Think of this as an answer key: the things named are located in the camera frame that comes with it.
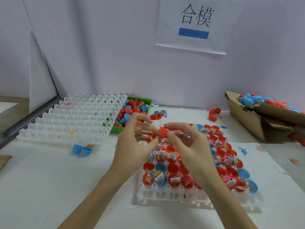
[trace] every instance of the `white tabletop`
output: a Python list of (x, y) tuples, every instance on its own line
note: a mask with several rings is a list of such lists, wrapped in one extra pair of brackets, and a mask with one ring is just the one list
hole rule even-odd
[[(152, 108), (151, 112), (163, 108)], [(208, 113), (166, 109), (166, 122), (210, 124)], [(229, 112), (216, 125), (225, 125), (229, 143), (247, 148), (239, 156), (264, 195), (261, 213), (250, 213), (258, 228), (303, 228), (305, 193), (284, 174), (257, 141)], [(56, 228), (90, 193), (112, 162), (117, 135), (86, 158), (71, 154), (72, 145), (29, 142), (19, 139), (0, 150), (13, 158), (0, 171), (1, 228)], [(96, 228), (223, 228), (214, 210), (193, 209), (178, 202), (160, 207), (130, 209), (129, 195), (136, 191), (137, 173), (117, 192)]]

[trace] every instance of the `blue stripe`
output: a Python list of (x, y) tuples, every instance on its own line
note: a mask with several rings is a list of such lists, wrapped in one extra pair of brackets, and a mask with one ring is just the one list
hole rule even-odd
[(207, 39), (208, 36), (209, 36), (209, 32), (180, 28), (178, 35), (186, 36), (186, 37), (192, 37), (192, 38)]

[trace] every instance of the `white plastic egg tray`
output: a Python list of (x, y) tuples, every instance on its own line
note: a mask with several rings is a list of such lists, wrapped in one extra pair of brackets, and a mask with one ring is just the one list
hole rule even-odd
[[(166, 167), (168, 166), (168, 161), (165, 161), (164, 164)], [(170, 176), (169, 172), (164, 172), (167, 178), (167, 184), (165, 187), (158, 187), (156, 183), (151, 186), (146, 186), (143, 184), (142, 177), (145, 175), (145, 171), (143, 167), (140, 169), (140, 177), (138, 184), (138, 199), (140, 206), (155, 206), (151, 204), (151, 201), (178, 201), (181, 203), (185, 203), (188, 205), (192, 205), (194, 208), (203, 208), (203, 209), (213, 209), (213, 205), (208, 198), (207, 194), (198, 189), (195, 185), (190, 189), (185, 189), (183, 185), (179, 185), (176, 188), (172, 188), (168, 184), (168, 177)], [(182, 174), (178, 173), (177, 177), (182, 178)], [(260, 212), (260, 208), (264, 203), (263, 195), (260, 192), (252, 194), (249, 190), (246, 190), (242, 193), (239, 193), (237, 190), (231, 190), (234, 195), (237, 197), (238, 201), (242, 205), (243, 208), (247, 210), (247, 212)]]
[(17, 138), (46, 142), (100, 144), (112, 129), (127, 95), (69, 95), (43, 113)]

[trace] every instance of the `left hand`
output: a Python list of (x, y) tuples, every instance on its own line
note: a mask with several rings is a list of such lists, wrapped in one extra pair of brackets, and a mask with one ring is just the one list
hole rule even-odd
[[(137, 124), (138, 120), (144, 120), (146, 123)], [(150, 153), (158, 146), (160, 137), (150, 140), (141, 134), (160, 134), (159, 130), (150, 125), (152, 120), (145, 114), (133, 113), (126, 128), (118, 136), (116, 150), (110, 171), (115, 172), (126, 181), (130, 178), (143, 163)], [(150, 141), (147, 145), (140, 145), (140, 140)]]

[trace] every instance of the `green plastic box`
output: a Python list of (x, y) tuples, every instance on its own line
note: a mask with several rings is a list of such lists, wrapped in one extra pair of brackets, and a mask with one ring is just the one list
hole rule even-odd
[[(128, 100), (135, 100), (137, 99), (139, 102), (140, 101), (143, 101), (145, 104), (148, 104), (149, 105), (149, 108), (147, 110), (147, 115), (150, 111), (150, 108), (151, 108), (151, 104), (152, 104), (152, 100), (149, 100), (149, 99), (143, 99), (143, 98), (138, 98), (138, 97), (127, 97)], [(112, 129), (111, 129), (111, 133), (116, 133), (116, 134), (119, 134), (120, 132), (123, 132), (124, 128), (122, 127), (116, 127), (116, 126), (113, 126)]]

